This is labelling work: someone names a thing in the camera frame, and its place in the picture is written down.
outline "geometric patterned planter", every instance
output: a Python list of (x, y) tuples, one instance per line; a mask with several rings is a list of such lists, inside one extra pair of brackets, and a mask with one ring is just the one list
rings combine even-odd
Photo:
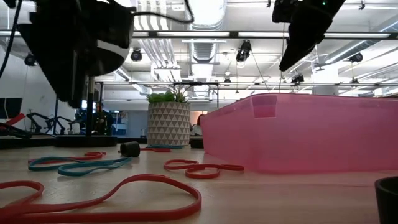
[(167, 146), (189, 145), (190, 115), (190, 105), (187, 103), (150, 103), (147, 143)]

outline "wall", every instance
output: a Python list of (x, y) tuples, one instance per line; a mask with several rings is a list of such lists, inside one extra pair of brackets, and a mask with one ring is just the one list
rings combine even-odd
[[(2, 63), (3, 58), (4, 51), (0, 47), (0, 63)], [(52, 117), (55, 112), (56, 96), (40, 67), (28, 67), (23, 60), (13, 55), (10, 55), (7, 67), (0, 79), (0, 98), (22, 98), (21, 113), (24, 114), (32, 110)], [(67, 103), (60, 101), (58, 115), (73, 120), (74, 110)], [(37, 122), (45, 127), (42, 119), (37, 118)], [(68, 128), (66, 122), (61, 121), (61, 123), (65, 128)], [(29, 130), (30, 120), (25, 118), (14, 126)]]
[(145, 131), (147, 131), (147, 111), (128, 111), (128, 118), (126, 137), (139, 138), (141, 136), (141, 128), (145, 128)]

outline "pink plastic bin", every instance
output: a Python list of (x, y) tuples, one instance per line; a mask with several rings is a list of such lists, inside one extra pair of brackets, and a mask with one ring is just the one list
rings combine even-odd
[(398, 100), (261, 94), (202, 117), (205, 151), (259, 172), (398, 170)]

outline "desk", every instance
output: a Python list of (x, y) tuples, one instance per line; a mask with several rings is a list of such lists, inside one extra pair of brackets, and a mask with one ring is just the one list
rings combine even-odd
[[(254, 172), (221, 171), (217, 179), (196, 180), (183, 170), (163, 169), (169, 159), (222, 162), (203, 150), (183, 149), (171, 153), (143, 151), (131, 166), (86, 177), (63, 177), (55, 171), (30, 172), (27, 160), (44, 156), (80, 156), (88, 151), (106, 151), (105, 159), (119, 157), (117, 147), (60, 149), (37, 147), (0, 151), (0, 180), (34, 180), (45, 185), (37, 203), (66, 203), (96, 198), (135, 174), (162, 174), (190, 184), (203, 197), (202, 210), (183, 220), (163, 222), (202, 224), (377, 224), (375, 180), (398, 175), (398, 171), (349, 174), (264, 175)], [(0, 207), (29, 195), (33, 190), (0, 190)], [(193, 202), (190, 195), (171, 186), (137, 182), (122, 187), (101, 205), (84, 212), (177, 208)]]

